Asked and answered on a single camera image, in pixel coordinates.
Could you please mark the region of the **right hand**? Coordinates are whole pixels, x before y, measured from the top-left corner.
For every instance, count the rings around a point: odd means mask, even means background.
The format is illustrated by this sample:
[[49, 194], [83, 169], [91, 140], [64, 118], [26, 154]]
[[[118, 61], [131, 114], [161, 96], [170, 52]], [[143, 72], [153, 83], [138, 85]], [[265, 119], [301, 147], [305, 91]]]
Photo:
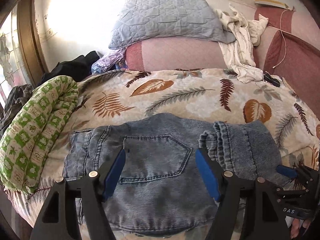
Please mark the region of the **right hand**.
[[291, 224], [290, 237], [291, 239], [300, 239], [308, 230], [311, 220], [299, 220], [294, 218]]

